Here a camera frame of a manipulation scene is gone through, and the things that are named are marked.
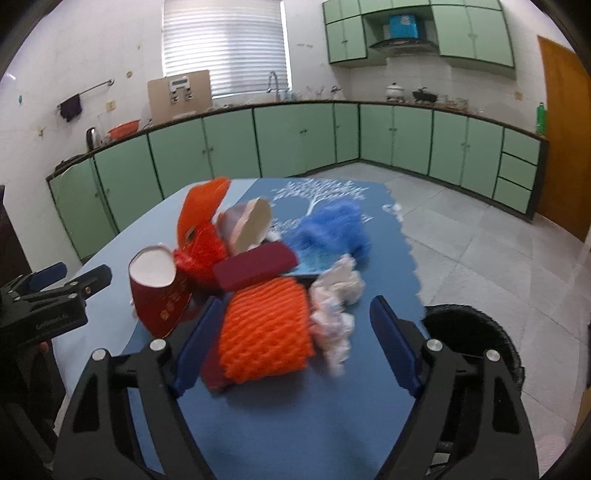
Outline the steel kitchen faucet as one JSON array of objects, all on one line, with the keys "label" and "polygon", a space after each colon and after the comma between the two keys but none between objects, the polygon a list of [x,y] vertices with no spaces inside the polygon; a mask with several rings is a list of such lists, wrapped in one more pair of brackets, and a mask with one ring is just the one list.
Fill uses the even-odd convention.
[{"label": "steel kitchen faucet", "polygon": [[276,71],[270,71],[267,92],[273,93],[274,101],[281,101],[280,78],[277,76]]}]

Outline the red paper cup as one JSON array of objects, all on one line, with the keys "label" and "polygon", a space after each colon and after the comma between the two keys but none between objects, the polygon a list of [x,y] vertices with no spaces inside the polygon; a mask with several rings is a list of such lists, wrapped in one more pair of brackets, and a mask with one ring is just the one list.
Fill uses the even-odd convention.
[{"label": "red paper cup", "polygon": [[128,277],[137,318],[153,337],[169,335],[191,300],[187,276],[173,252],[163,245],[143,248],[130,260]]}]

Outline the orange red plastic wrapper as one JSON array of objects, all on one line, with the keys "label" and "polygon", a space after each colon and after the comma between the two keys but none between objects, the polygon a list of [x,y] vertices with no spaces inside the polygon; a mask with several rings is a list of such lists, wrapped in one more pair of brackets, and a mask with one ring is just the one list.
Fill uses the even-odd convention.
[{"label": "orange red plastic wrapper", "polygon": [[228,258],[228,249],[213,223],[230,186],[226,177],[195,185],[188,191],[176,225],[176,267],[199,286],[218,289],[214,267]]}]

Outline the red plastic basin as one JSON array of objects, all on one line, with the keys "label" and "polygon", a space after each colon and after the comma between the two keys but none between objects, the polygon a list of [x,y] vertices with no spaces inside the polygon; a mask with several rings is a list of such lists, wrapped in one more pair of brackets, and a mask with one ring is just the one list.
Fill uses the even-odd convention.
[{"label": "red plastic basin", "polygon": [[139,120],[131,120],[122,123],[108,131],[108,136],[112,141],[122,140],[139,130]]}]

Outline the dark hanging towel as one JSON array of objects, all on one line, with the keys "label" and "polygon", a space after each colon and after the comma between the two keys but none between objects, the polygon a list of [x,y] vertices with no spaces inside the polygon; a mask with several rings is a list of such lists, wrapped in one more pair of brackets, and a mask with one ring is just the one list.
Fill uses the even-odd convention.
[{"label": "dark hanging towel", "polygon": [[61,102],[58,106],[60,117],[66,122],[71,122],[81,115],[82,105],[79,94],[75,94]]}]

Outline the dark red flat box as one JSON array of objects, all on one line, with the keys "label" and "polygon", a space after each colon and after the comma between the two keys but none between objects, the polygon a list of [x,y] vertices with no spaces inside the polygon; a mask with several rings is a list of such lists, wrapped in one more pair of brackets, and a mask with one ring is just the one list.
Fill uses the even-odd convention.
[{"label": "dark red flat box", "polygon": [[252,250],[223,260],[213,267],[222,290],[236,292],[273,280],[298,265],[297,255],[283,242],[266,242]]}]

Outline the crumpled white tissue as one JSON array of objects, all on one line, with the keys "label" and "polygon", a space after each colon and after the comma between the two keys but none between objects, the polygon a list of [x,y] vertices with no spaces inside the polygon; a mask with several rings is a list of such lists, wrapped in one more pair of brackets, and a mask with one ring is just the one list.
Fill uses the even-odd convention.
[{"label": "crumpled white tissue", "polygon": [[351,353],[349,337],[355,329],[355,316],[346,307],[360,301],[365,282],[356,270],[356,260],[342,255],[332,267],[311,284],[311,337],[320,348],[332,376],[345,373],[344,364]]}]

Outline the orange foam fruit net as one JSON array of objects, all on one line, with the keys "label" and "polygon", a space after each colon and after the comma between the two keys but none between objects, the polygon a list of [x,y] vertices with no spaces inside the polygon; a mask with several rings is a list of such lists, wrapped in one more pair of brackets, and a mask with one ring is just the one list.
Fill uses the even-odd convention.
[{"label": "orange foam fruit net", "polygon": [[277,277],[239,290],[224,315],[217,347],[223,375],[242,384],[304,370],[315,355],[308,293]]}]

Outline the brown wooden door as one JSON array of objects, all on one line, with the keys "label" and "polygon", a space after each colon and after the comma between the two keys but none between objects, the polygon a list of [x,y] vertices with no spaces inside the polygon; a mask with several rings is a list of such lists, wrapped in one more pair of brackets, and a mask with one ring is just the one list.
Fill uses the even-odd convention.
[{"label": "brown wooden door", "polygon": [[538,212],[584,241],[590,230],[590,76],[566,47],[538,39],[549,151]]}]

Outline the window blinds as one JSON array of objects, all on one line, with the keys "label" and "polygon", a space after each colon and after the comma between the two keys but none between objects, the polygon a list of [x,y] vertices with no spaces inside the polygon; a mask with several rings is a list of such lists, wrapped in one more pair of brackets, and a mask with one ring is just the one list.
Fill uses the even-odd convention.
[{"label": "window blinds", "polygon": [[280,1],[165,1],[161,55],[166,77],[208,70],[215,98],[266,92],[270,71],[291,87]]}]

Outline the black wok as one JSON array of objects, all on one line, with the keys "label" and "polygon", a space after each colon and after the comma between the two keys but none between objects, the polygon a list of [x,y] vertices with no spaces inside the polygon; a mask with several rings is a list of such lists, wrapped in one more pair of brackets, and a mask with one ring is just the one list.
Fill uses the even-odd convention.
[{"label": "black wok", "polygon": [[431,93],[426,87],[419,88],[412,92],[415,102],[435,104],[438,101],[438,95]]}]

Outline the white cooking pot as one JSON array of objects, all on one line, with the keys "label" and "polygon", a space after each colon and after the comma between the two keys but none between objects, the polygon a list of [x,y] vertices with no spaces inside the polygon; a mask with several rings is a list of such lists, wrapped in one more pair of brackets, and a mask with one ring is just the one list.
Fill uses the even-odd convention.
[{"label": "white cooking pot", "polygon": [[406,103],[406,90],[393,82],[386,87],[386,100],[391,103]]}]

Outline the range hood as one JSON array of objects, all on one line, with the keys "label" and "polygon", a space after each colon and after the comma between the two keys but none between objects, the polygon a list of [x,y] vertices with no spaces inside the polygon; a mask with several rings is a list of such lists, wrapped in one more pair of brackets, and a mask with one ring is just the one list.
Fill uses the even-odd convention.
[{"label": "range hood", "polygon": [[419,38],[393,38],[377,42],[370,46],[388,57],[404,55],[439,55],[439,48],[429,40]]}]

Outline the wall towel bar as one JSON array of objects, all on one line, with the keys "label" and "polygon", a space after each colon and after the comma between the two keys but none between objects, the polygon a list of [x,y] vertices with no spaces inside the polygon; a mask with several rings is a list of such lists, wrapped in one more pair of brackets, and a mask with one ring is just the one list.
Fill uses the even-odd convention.
[{"label": "wall towel bar", "polygon": [[111,86],[113,86],[113,85],[114,85],[114,83],[115,83],[115,80],[114,80],[113,78],[109,78],[109,79],[108,79],[108,80],[106,80],[106,81],[103,81],[103,82],[101,82],[101,83],[98,83],[98,84],[96,84],[96,85],[93,85],[93,86],[91,86],[91,87],[89,87],[89,88],[87,88],[87,89],[85,89],[85,90],[82,90],[82,91],[79,91],[79,92],[77,92],[77,95],[80,95],[80,96],[82,96],[82,95],[84,95],[84,94],[86,94],[86,93],[89,93],[89,92],[91,92],[91,91],[93,91],[93,90],[96,90],[96,89],[98,89],[98,88],[101,88],[101,87],[107,87],[107,88],[110,88]]}]

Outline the green upper wall cabinets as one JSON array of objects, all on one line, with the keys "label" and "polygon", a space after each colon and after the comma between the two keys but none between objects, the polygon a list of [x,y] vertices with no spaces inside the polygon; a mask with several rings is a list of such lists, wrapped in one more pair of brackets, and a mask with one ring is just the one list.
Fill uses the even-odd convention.
[{"label": "green upper wall cabinets", "polygon": [[370,46],[393,39],[391,15],[414,14],[420,38],[439,48],[450,66],[516,77],[511,35],[499,1],[325,1],[322,3],[329,63],[342,67],[385,65]]}]

